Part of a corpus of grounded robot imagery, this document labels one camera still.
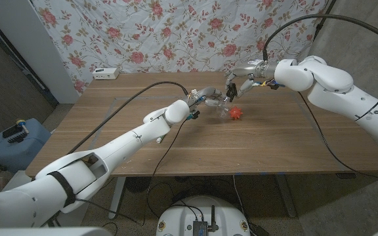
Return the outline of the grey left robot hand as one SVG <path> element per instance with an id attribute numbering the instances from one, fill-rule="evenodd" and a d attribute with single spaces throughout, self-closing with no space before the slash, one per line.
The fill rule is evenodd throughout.
<path id="1" fill-rule="evenodd" d="M 227 108 L 229 98 L 225 93 L 214 87 L 205 87 L 201 90 L 192 90 L 188 95 L 186 103 L 190 111 L 197 109 L 197 106 L 204 103 L 206 106 L 215 108 Z"/>

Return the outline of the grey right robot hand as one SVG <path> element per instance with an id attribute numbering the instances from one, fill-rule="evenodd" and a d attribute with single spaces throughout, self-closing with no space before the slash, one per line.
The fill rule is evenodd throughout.
<path id="1" fill-rule="evenodd" d="M 244 63 L 233 70 L 229 71 L 226 76 L 226 95 L 232 101 L 235 97 L 241 97 L 253 87 L 270 87 L 278 89 L 279 84 L 275 81 L 274 72 L 276 70 L 276 62 L 267 62 L 264 60 L 251 60 Z M 232 80 L 236 77 L 247 77 L 247 80 L 240 88 L 237 88 Z"/>

